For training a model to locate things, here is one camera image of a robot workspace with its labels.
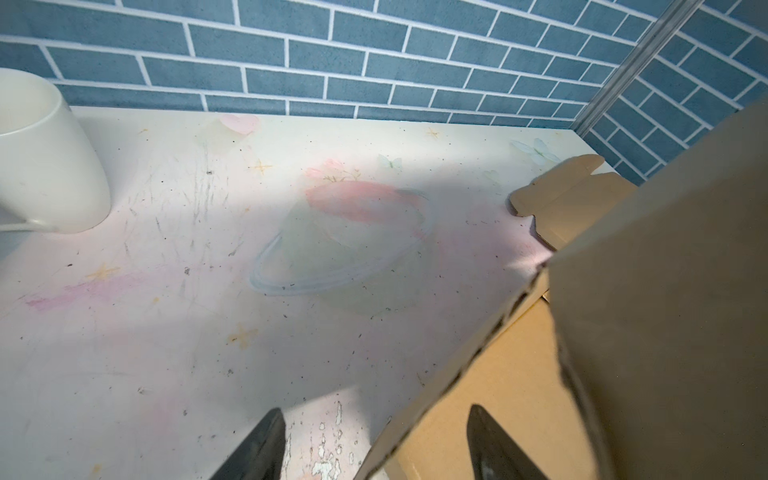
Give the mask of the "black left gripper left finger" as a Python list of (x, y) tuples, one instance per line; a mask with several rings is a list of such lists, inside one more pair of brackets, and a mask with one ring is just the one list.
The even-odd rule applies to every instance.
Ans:
[(286, 450), (286, 423), (279, 408), (259, 421), (211, 480), (279, 480)]

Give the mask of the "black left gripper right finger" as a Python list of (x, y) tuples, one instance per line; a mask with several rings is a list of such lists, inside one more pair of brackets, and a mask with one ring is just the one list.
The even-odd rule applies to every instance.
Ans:
[(466, 435), (475, 479), (547, 479), (512, 437), (479, 404), (470, 407)]

